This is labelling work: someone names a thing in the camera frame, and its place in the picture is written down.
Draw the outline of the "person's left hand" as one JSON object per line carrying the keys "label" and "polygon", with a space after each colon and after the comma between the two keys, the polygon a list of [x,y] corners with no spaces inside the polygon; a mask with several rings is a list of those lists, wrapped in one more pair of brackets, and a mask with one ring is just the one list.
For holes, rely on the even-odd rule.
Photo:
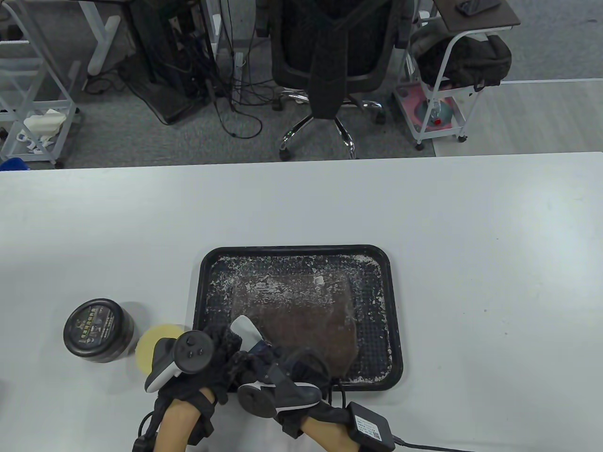
{"label": "person's left hand", "polygon": [[177,400],[189,403],[200,413],[194,435],[209,437],[215,405],[228,402],[233,357],[243,340],[229,326],[209,325],[168,342],[170,345],[163,346],[164,356],[153,359],[151,374],[145,381],[145,391],[157,393],[145,435],[150,437],[158,431],[168,407]]}

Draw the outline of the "person's right hand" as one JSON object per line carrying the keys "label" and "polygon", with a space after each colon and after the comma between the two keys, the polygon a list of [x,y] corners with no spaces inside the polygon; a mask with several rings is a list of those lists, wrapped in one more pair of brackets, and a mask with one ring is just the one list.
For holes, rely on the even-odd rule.
{"label": "person's right hand", "polygon": [[231,375],[242,409],[259,418],[274,419],[292,438],[303,434],[302,426],[308,419],[346,427],[351,424],[347,409],[328,403],[330,370],[310,348],[288,351],[256,345],[235,354]]}

